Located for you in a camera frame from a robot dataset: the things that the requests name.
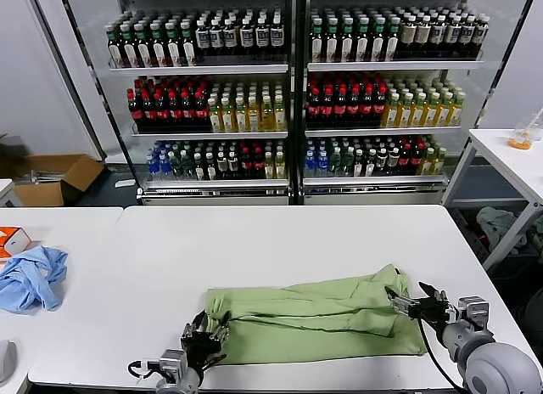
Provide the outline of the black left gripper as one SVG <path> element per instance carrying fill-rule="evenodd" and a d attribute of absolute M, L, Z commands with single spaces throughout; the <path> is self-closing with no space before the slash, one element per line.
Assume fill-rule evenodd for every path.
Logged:
<path fill-rule="evenodd" d="M 205 371 L 225 358 L 221 353 L 221 342 L 229 334 L 228 323 L 231 312 L 227 311 L 218 323 L 213 334 L 207 330 L 206 312 L 198 313 L 191 323 L 187 323 L 181 337 L 183 351 L 187 354 L 188 367 Z"/>

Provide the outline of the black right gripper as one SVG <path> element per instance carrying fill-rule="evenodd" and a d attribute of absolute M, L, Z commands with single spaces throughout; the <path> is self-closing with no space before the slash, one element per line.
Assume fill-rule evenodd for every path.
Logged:
<path fill-rule="evenodd" d="M 409 314 L 411 318 L 420 318 L 432 326 L 445 326 L 457 321 L 457 310 L 445 299 L 444 291 L 439 291 L 430 284 L 419 282 L 419 287 L 429 298 L 413 300 L 399 295 L 385 286 L 392 307 L 401 314 Z"/>

